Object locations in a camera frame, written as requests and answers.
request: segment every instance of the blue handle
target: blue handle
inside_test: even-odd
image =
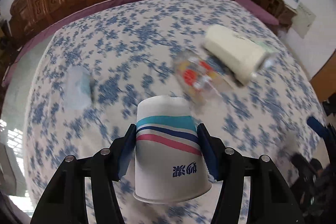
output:
[[[314,116],[307,119],[307,125],[313,129],[321,138],[327,139],[329,132]]]

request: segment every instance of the blue floral pattern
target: blue floral pattern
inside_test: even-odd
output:
[[[221,24],[265,42],[279,52],[275,64],[261,71],[246,87],[235,87],[221,100],[193,113],[211,135],[246,156],[268,154],[291,183],[289,163],[297,151],[309,159],[319,141],[306,125],[321,107],[302,69],[286,47],[258,19],[229,0],[145,0],[114,7],[60,29],[45,51],[33,80],[25,122],[26,180],[33,203],[64,157],[89,157],[136,122],[137,105],[155,95],[183,96],[172,60],[191,49],[221,75],[230,71],[202,49],[206,29]],[[68,69],[81,65],[91,73],[93,104],[84,110],[64,107]],[[221,183],[210,178],[205,195],[173,206],[151,205],[134,199],[134,159],[127,174],[114,183],[126,223],[210,223]],[[248,211],[248,180],[241,221]],[[86,204],[95,223],[90,181]]]

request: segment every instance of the clear plastic packaging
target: clear plastic packaging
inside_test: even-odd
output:
[[[174,72],[183,91],[197,105],[221,97],[232,87],[221,75],[191,50],[180,52],[174,59]]]
[[[85,109],[91,105],[90,72],[86,68],[69,69],[64,102],[67,109]]]

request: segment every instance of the purple bed sheet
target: purple bed sheet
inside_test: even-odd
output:
[[[2,86],[6,87],[9,85],[11,82],[11,79],[13,77],[14,71],[16,69],[18,61],[31,49],[33,49],[38,43],[42,42],[44,39],[47,37],[53,35],[57,30],[61,29],[63,26],[74,22],[78,19],[81,19],[83,17],[92,15],[94,13],[106,10],[108,8],[120,6],[126,3],[131,3],[131,2],[136,2],[136,1],[141,1],[141,0],[107,0],[95,5],[92,5],[90,7],[87,7],[81,11],[75,12],[72,15],[69,15],[68,17],[65,17],[61,19],[60,21],[52,24],[42,32],[40,32],[38,35],[36,35],[34,38],[29,40],[21,49],[19,55],[17,56],[15,62],[13,65],[10,66],[7,74],[5,75],[3,81],[2,81]]]

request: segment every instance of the paper cup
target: paper cup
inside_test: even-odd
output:
[[[169,96],[140,102],[133,196],[146,203],[176,203],[210,188],[188,102]]]

